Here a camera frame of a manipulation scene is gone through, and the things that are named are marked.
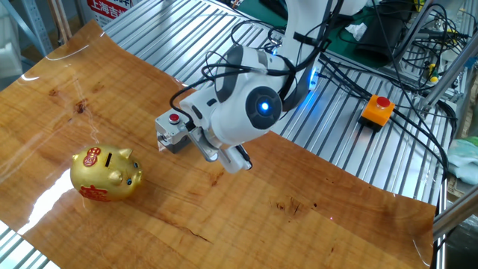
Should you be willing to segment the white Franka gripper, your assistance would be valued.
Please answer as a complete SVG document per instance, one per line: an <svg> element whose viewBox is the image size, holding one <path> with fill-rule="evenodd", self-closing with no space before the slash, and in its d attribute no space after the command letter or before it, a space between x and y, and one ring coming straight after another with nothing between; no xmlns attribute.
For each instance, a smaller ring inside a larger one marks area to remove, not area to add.
<svg viewBox="0 0 478 269"><path fill-rule="evenodd" d="M229 173L252 168L251 162L244 158L237 147L222 142L212 129L212 116L220 104L213 88L195 91L179 104L195 125L187 136L206 161L219 161Z"/></svg>

